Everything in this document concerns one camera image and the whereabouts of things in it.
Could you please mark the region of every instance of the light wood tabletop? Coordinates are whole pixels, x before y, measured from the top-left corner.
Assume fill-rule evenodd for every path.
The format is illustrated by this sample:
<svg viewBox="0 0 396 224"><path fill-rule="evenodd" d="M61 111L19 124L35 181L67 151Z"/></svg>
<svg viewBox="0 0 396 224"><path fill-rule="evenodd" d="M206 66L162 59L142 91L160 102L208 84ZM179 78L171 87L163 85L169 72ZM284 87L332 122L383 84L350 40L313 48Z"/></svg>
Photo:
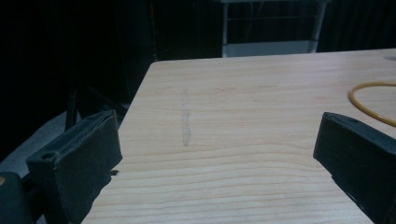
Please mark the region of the light wood tabletop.
<svg viewBox="0 0 396 224"><path fill-rule="evenodd" d="M120 127L120 172L84 223L371 223L313 159L323 112L396 80L396 49L154 63ZM396 88L357 92L396 119Z"/></svg>

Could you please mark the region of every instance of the metal bar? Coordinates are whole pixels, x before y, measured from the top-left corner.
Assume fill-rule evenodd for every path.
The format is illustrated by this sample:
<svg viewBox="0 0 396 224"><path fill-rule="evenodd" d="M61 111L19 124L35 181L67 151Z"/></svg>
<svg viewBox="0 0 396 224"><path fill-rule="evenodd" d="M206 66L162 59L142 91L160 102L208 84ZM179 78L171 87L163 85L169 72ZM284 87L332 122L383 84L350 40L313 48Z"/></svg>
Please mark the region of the metal bar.
<svg viewBox="0 0 396 224"><path fill-rule="evenodd" d="M307 16L285 16L285 17L259 17L254 18L254 20L277 20L277 19L301 19L301 18L315 18L317 15L307 15ZM228 21L249 21L251 18L232 18Z"/></svg>
<svg viewBox="0 0 396 224"><path fill-rule="evenodd" d="M223 41L222 41L222 57L227 58L227 35L228 35L228 3L223 6Z"/></svg>
<svg viewBox="0 0 396 224"><path fill-rule="evenodd" d="M318 1L318 15L312 32L312 37L311 37L312 40L308 47L308 52L310 53L317 52L320 30L323 24L324 15L326 13L327 3L328 1Z"/></svg>

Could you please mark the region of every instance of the pencil mark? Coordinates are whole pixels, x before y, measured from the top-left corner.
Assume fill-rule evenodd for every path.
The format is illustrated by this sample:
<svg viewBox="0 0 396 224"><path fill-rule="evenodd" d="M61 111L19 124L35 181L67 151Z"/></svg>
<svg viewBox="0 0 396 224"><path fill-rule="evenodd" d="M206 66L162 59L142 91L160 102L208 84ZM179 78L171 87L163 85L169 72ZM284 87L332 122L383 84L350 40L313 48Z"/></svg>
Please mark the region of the pencil mark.
<svg viewBox="0 0 396 224"><path fill-rule="evenodd" d="M181 93L182 105L181 105L181 119L182 119L182 134L183 134L183 146L187 147L190 143L191 130L190 130L190 111L188 105L190 102L189 92L184 90Z"/></svg>

